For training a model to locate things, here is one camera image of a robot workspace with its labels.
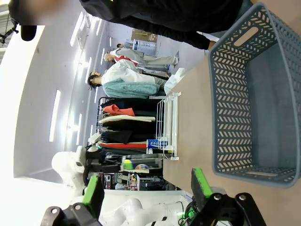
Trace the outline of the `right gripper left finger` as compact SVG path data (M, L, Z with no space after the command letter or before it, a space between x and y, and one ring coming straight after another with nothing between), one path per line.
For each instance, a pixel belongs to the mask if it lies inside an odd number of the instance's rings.
M104 200L104 188L98 176L92 176L82 202L66 209L51 206L46 209L42 226L100 226L99 217Z

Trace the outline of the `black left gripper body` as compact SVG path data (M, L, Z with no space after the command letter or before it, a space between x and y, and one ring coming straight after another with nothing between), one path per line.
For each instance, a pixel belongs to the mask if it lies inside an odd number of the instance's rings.
M117 173L120 171L122 155L107 155L105 150L86 152L85 173Z

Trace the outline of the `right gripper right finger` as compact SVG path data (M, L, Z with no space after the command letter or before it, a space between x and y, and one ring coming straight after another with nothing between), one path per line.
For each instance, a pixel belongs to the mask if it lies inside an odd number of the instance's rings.
M190 226L215 226L226 221L231 226L266 225L259 208L249 193L238 193L235 197L213 192L202 169L191 171L194 215Z

